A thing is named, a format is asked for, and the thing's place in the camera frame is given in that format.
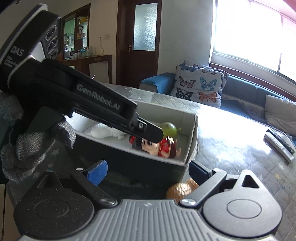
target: toy figurine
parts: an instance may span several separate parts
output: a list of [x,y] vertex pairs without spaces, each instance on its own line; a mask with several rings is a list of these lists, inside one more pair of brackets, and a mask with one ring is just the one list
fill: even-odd
[[175,158],[181,154],[181,148],[176,149],[176,140],[171,137],[163,138],[159,143],[153,143],[146,139],[130,136],[129,141],[133,149],[147,152],[150,155]]
[[98,123],[91,129],[91,132],[88,133],[87,135],[90,135],[92,137],[96,137],[99,139],[105,138],[105,137],[117,137],[119,140],[123,140],[124,135],[126,135],[126,133],[119,131],[115,128],[109,127],[103,123]]
[[177,138],[178,131],[181,130],[181,128],[177,129],[175,125],[170,122],[162,123],[160,128],[163,130],[164,137],[172,137],[174,139]]

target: gray quilt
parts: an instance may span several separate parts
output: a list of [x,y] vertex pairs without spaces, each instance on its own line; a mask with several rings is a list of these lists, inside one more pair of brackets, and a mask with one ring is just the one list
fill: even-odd
[[[202,104],[172,96],[112,84],[105,85],[133,100],[160,104],[192,113],[198,113],[199,109],[204,108],[204,105]],[[284,241],[295,241],[296,167],[294,163],[288,165],[278,153],[276,153],[273,158],[267,160],[262,156],[256,156],[256,150],[253,150],[252,153],[247,153],[246,155],[249,158],[246,158],[244,161],[239,160],[238,162],[233,161],[231,163],[223,162],[221,161],[221,158],[217,158],[217,155],[213,155],[215,152],[221,152],[220,150],[215,150],[215,145],[206,143],[201,139],[199,139],[198,142],[201,150],[206,150],[203,148],[206,145],[212,145],[213,147],[210,153],[199,151],[199,154],[196,157],[196,160],[206,167],[210,169],[221,168],[229,174],[239,174],[243,169],[250,169],[262,180],[268,190],[274,195],[283,211],[283,219],[278,228],[276,238]],[[70,161],[68,152],[64,146],[58,142],[53,146],[45,160],[36,168],[33,175],[20,184],[9,182],[8,192],[12,202],[14,202],[14,204],[18,203],[39,175],[47,169],[54,169],[58,175],[69,173],[70,170],[73,169],[73,164]]]

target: butterfly pillow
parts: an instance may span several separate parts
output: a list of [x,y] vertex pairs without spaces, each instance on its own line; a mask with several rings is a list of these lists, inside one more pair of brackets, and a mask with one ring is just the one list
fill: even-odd
[[196,70],[198,70],[196,67],[190,67],[183,64],[178,65],[176,69],[176,82],[174,87],[182,89],[194,88],[197,81],[197,73],[195,73]]
[[183,64],[188,65],[188,66],[192,66],[192,67],[206,69],[208,72],[213,73],[213,74],[215,74],[215,72],[222,73],[221,81],[222,81],[222,91],[223,91],[226,81],[228,80],[228,77],[229,77],[229,74],[226,71],[221,70],[221,69],[212,68],[209,66],[205,66],[200,63],[195,63],[194,61],[189,60],[189,59],[185,59]]
[[216,108],[220,108],[221,106],[221,96],[216,91],[199,91],[198,93],[194,93],[174,87],[171,96],[210,105]]

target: window frame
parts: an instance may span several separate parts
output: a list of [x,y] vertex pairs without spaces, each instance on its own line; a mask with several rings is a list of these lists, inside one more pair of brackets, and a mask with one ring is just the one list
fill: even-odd
[[[215,13],[215,14],[216,14],[216,17],[215,17],[215,36],[216,36],[216,31],[217,31],[218,1],[219,1],[219,0],[216,0],[216,1],[215,1],[215,3],[216,3],[216,13]],[[247,0],[247,1],[249,1],[249,3],[250,3],[250,7],[251,7],[251,2],[253,2],[253,3],[256,3],[256,4],[262,5],[262,6],[264,6],[264,7],[267,7],[267,8],[269,8],[269,9],[272,9],[273,11],[276,11],[277,13],[279,13],[279,14],[281,15],[281,26],[282,26],[282,28],[283,28],[283,17],[285,17],[286,19],[288,19],[288,20],[292,21],[294,24],[296,24],[296,22],[295,22],[294,20],[292,20],[291,18],[289,18],[288,16],[284,15],[283,13],[281,13],[281,12],[279,12],[279,11],[277,11],[277,10],[275,10],[275,9],[273,9],[273,8],[271,8],[271,7],[269,7],[269,6],[267,6],[267,5],[264,5],[264,4],[262,4],[262,3],[259,3],[259,2],[257,2],[257,1],[253,1],[253,0]],[[269,69],[269,68],[267,68],[267,67],[265,67],[265,66],[262,66],[262,65],[260,65],[260,64],[258,64],[258,63],[254,63],[254,62],[252,62],[252,61],[250,61],[250,60],[248,60],[248,59],[245,59],[245,58],[241,58],[241,57],[238,57],[238,56],[235,56],[235,55],[225,54],[225,53],[219,52],[219,51],[216,50],[216,44],[215,44],[215,41],[214,41],[213,52],[214,52],[214,53],[218,53],[218,54],[222,54],[222,55],[225,55],[225,56],[230,56],[230,57],[233,57],[233,58],[236,58],[236,59],[239,59],[239,60],[243,60],[243,61],[245,61],[245,62],[247,62],[247,63],[251,63],[251,64],[254,64],[254,65],[257,65],[257,66],[259,66],[259,67],[261,67],[261,68],[263,68],[263,69],[265,69],[265,70],[268,70],[268,71],[270,71],[270,72],[272,72],[272,73],[277,74],[278,76],[280,76],[280,77],[282,77],[282,78],[284,78],[284,79],[286,79],[286,80],[288,80],[288,81],[290,81],[291,83],[293,83],[293,84],[296,85],[296,80],[293,80],[293,79],[289,78],[288,76],[286,76],[286,75],[280,73],[280,71],[279,71],[279,70],[280,70],[280,66],[281,66],[281,56],[282,56],[282,52],[280,53],[280,57],[279,57],[279,65],[278,65],[278,69],[277,69],[277,71],[274,71],[274,70],[272,70],[272,69]]]

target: star pattern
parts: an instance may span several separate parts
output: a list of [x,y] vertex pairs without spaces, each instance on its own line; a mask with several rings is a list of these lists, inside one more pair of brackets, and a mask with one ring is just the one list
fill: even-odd
[[54,155],[54,157],[56,157],[56,155],[59,154],[59,149],[53,150],[51,154]]
[[35,173],[33,174],[33,179],[35,179],[35,178],[38,178],[38,177],[39,177],[39,175],[40,175],[40,173],[39,173],[39,172],[35,172]]
[[280,176],[276,173],[276,178],[278,179],[278,180],[280,180],[281,178],[280,178]]
[[279,163],[279,167],[280,167],[280,169],[283,171],[283,170],[285,170],[284,169],[284,166],[281,164],[281,163]]

